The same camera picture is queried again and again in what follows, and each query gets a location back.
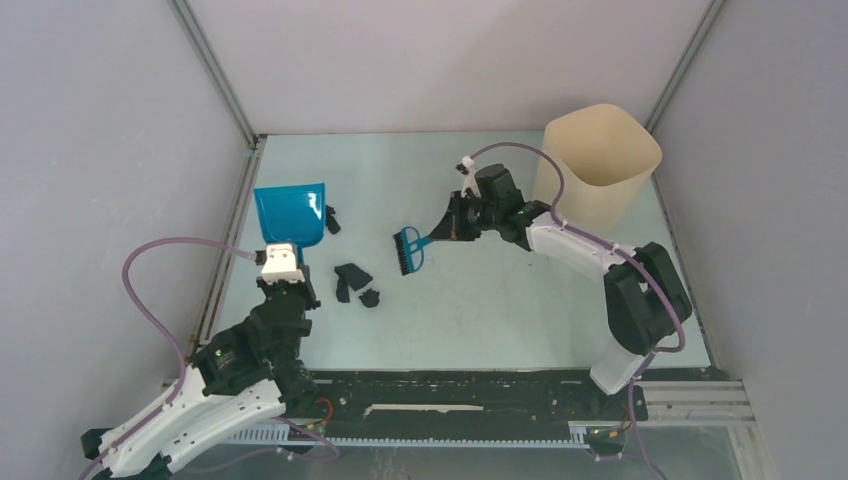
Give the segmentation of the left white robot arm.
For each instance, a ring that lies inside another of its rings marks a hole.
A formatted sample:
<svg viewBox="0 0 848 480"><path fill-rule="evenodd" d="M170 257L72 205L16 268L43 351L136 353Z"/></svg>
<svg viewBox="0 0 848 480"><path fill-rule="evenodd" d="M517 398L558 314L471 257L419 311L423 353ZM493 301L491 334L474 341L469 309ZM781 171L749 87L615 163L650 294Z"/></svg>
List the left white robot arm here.
<svg viewBox="0 0 848 480"><path fill-rule="evenodd" d="M168 479L234 433L312 411L318 387L300 347L320 302L310 281L257 285L263 301L196 352L181 384L124 424L82 435L96 478Z"/></svg>

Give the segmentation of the blue plastic dustpan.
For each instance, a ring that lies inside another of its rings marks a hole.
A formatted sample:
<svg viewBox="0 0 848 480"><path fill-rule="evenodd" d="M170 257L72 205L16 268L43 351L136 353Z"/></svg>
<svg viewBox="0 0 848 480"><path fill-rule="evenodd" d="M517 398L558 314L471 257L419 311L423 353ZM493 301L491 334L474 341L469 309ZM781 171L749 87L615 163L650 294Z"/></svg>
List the blue plastic dustpan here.
<svg viewBox="0 0 848 480"><path fill-rule="evenodd" d="M326 228L324 183L256 188L260 231L267 245L291 243L299 262L306 248L319 244Z"/></svg>

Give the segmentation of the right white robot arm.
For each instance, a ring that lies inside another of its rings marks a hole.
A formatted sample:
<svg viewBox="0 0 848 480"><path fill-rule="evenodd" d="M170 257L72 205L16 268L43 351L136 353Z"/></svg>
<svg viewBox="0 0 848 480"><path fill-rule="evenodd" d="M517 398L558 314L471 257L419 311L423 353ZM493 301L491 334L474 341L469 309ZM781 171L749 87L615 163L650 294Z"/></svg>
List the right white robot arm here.
<svg viewBox="0 0 848 480"><path fill-rule="evenodd" d="M495 231L507 243L541 254L601 281L612 339L590 368L594 383L581 392L585 411L606 418L622 403L622 390L643 370L667 337L677 336L693 306L669 252L656 242L641 247L608 242L558 220L548 204L527 201L509 170L477 168L469 158L456 167L460 189L431 231L434 241L474 241Z"/></svg>

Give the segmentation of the black ball scrap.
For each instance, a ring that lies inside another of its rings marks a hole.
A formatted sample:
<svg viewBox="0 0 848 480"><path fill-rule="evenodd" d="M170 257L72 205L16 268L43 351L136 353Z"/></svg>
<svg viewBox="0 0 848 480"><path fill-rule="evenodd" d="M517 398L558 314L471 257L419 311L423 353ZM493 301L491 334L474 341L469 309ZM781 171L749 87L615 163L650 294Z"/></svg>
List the black ball scrap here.
<svg viewBox="0 0 848 480"><path fill-rule="evenodd" d="M365 290L359 300L366 308L375 308L380 304L380 293L374 289Z"/></svg>

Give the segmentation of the blue hand brush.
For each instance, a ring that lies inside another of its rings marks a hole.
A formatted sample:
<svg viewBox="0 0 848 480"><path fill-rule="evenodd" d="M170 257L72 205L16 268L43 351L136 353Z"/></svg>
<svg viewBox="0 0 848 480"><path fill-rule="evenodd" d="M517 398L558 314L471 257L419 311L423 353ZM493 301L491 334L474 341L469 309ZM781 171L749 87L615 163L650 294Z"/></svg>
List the blue hand brush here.
<svg viewBox="0 0 848 480"><path fill-rule="evenodd" d="M429 235L422 235L415 227L405 226L393 235L393 241L400 272L406 276L418 272L423 267L425 248L433 239Z"/></svg>

